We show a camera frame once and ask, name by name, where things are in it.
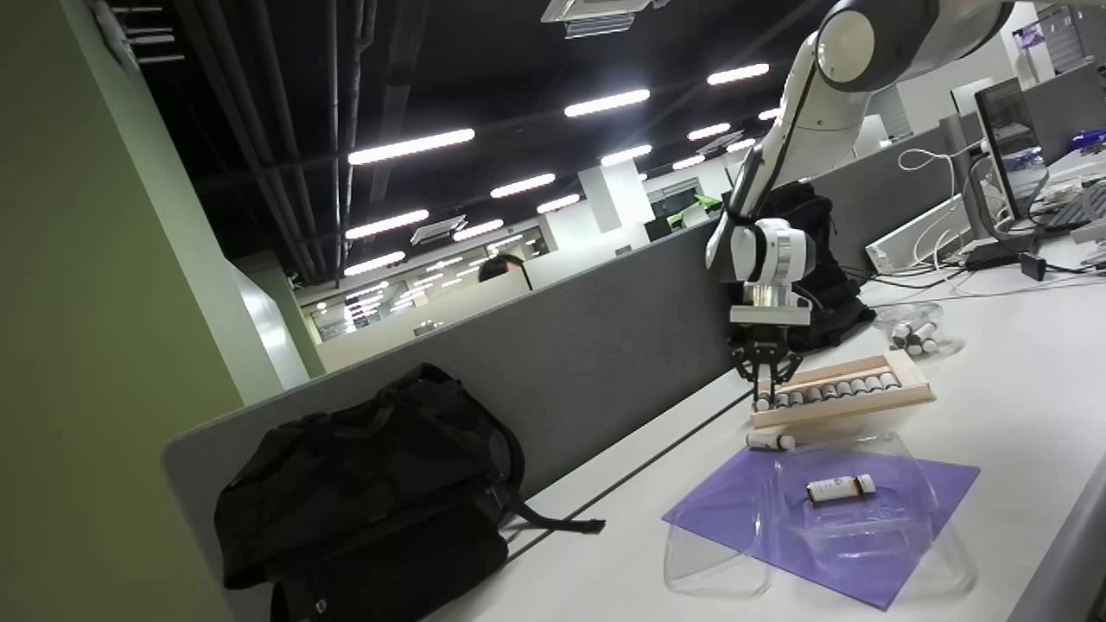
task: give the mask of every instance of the small black object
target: small black object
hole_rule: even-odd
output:
[[[767,367],[776,384],[788,384],[799,369],[799,357],[788,348],[788,327],[746,326],[733,341],[735,372],[758,384],[758,369]]]
[[[485,285],[485,279],[493,279],[493,277],[508,274],[508,265],[522,265],[522,259],[517,259],[517,256],[508,256],[508,253],[492,256],[486,263],[482,263],[477,279],[482,279],[482,285]]]
[[[272,618],[293,622],[421,618],[508,561],[512,515],[602,534],[537,515],[522,473],[512,430],[420,367],[356,409],[265,432],[214,509],[224,588],[272,580]]]
[[[1045,279],[1046,277],[1046,263],[1042,256],[1020,256],[1022,277],[1031,279]]]
[[[993,238],[993,241],[973,244],[966,253],[966,271],[968,274],[981,274],[981,271],[993,271],[993,265],[1013,265],[1013,263],[1020,263],[1020,256],[1035,256],[1038,244],[1042,244],[1038,236]]]

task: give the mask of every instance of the paper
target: paper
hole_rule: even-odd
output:
[[[824,583],[863,605],[887,607],[905,588],[908,573],[915,572],[931,544],[918,544],[918,545],[900,544],[900,550],[887,558],[873,553],[852,565],[826,565],[826,550],[814,550],[814,544],[803,539],[803,534],[794,529],[794,515],[782,512],[786,505],[779,502],[779,492],[776,492],[779,485],[776,464],[779,464],[776,454],[735,454],[723,471],[717,471],[706,485],[699,485],[664,519],[702,539],[758,558],[779,572],[788,572],[794,578],[805,578],[814,583]],[[894,494],[936,494],[931,505],[934,535],[946,524],[946,519],[955,515],[955,509],[962,505],[962,498],[979,476],[979,468],[877,456],[877,454],[846,454],[834,468],[835,473],[803,473],[803,476],[817,482],[817,476],[839,476],[839,473],[872,473],[873,482],[894,482],[901,471],[924,473],[924,482],[934,492],[885,492],[880,502],[892,505]],[[857,505],[826,509],[826,519],[834,519],[834,512],[857,512]]]

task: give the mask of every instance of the gray partition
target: gray partition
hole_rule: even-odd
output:
[[[263,432],[367,401],[416,364],[458,372],[517,432],[528,456],[527,494],[727,372],[727,301],[702,271],[706,238],[709,229],[675,236],[178,440],[166,473],[212,573],[220,568],[212,529],[217,492]],[[240,618],[263,618],[265,592],[231,596],[231,607]]]
[[[1031,107],[1045,159],[1046,162],[1061,159],[1073,134],[1106,129],[1104,65],[1092,64],[1069,77],[1059,77],[1028,90],[1028,107]]]
[[[1106,460],[1082,486],[1008,618],[1106,618]]]
[[[834,201],[830,250],[854,279],[873,274],[863,253],[869,241],[951,197],[945,162],[918,174],[900,168],[900,153],[905,149],[946,153],[946,143],[940,133],[925,133],[814,179],[814,188]]]

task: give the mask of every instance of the white table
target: white table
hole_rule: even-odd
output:
[[[1088,279],[1022,293],[1006,285],[1015,279],[999,271],[994,291],[981,288],[973,297],[945,301],[946,333],[968,340],[968,348],[955,358],[924,364],[936,401],[873,414],[900,430],[914,456],[981,468],[951,519],[979,583],[966,598],[894,605],[892,618],[1008,618],[1106,456],[1106,380],[1099,372],[1106,369],[1106,288]],[[877,348],[880,335],[863,333],[809,367]],[[717,380],[543,492],[537,505],[553,515],[582,509],[742,392],[735,376]],[[587,515],[608,519],[602,535],[551,535],[433,618],[887,618],[788,573],[776,573],[771,588],[746,603],[706,603],[664,588],[668,521],[660,515],[742,446],[746,414],[746,405],[731,409],[686,446],[595,502]]]

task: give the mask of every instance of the ceiling light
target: ceiling light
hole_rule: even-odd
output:
[[[690,166],[702,166],[702,162],[706,162],[706,155],[690,155],[690,159],[675,162],[671,168],[690,168]]]
[[[384,301],[384,291],[377,291],[373,297],[346,297],[350,308],[367,308],[367,312],[377,312]]]
[[[384,265],[395,265],[409,259],[409,253],[387,253],[387,256],[377,256],[377,259],[367,259],[367,263],[356,263],[346,271],[346,279],[360,277],[360,274],[373,274],[373,271],[384,271]]]
[[[650,155],[653,153],[653,145],[633,145],[633,149],[621,149],[621,153],[608,153],[608,155],[602,155],[599,162],[602,166],[618,166],[618,162],[633,162],[633,159],[643,159],[643,155]]]
[[[746,153],[754,145],[758,145],[754,140],[742,140],[742,143],[731,143],[727,153]]]
[[[444,274],[447,265],[458,265],[458,263],[463,263],[463,256],[448,256],[448,259],[429,265],[424,274]]]
[[[453,236],[453,241],[468,241],[468,238],[477,238],[477,236],[492,236],[492,231],[498,231],[498,229],[504,229],[502,217],[482,220],[482,226],[461,229],[461,231]]]
[[[512,238],[498,238],[498,241],[492,241],[493,250],[504,250],[504,244],[515,244],[515,241],[522,241],[522,236],[512,236]]]
[[[387,279],[380,279],[380,285],[373,285],[373,288],[362,288],[362,291],[354,291],[350,297],[371,297],[371,293],[384,293],[392,285]]]
[[[420,220],[424,220],[424,217],[429,217],[429,212],[403,212],[403,213],[395,213],[395,217],[384,217],[384,220],[356,226],[356,229],[346,231],[346,238],[384,236],[384,231],[395,231],[395,229],[420,226]]]
[[[416,153],[436,153],[436,149],[463,145],[463,143],[474,143],[474,140],[477,140],[474,129],[461,129],[461,133],[447,133],[447,134],[424,134],[424,140],[373,145],[373,149],[350,153],[350,166],[403,159],[403,155],[416,155]]]
[[[587,119],[587,115],[602,115],[602,111],[636,107],[645,102],[650,102],[650,90],[625,90],[625,94],[570,104],[570,107],[565,107],[565,119]]]
[[[731,125],[709,125],[709,129],[690,133],[688,143],[706,143],[706,140],[717,140],[717,134],[727,134],[727,133],[731,133]]]
[[[436,279],[447,279],[447,274],[433,274],[433,277],[421,277],[421,279],[416,279],[416,285],[436,285]]]
[[[567,193],[567,197],[547,201],[547,205],[539,205],[539,213],[553,213],[553,212],[570,208],[570,205],[582,205],[582,193]]]
[[[713,77],[706,77],[709,86],[723,86],[723,83],[742,83],[742,80],[758,80],[767,77],[767,64],[754,64],[754,65],[735,65],[735,71],[719,71]]]
[[[539,189],[539,188],[551,188],[551,183],[555,183],[555,177],[543,174],[543,177],[504,183],[504,188],[492,189],[492,197],[502,201],[502,197],[528,193],[528,189]]]

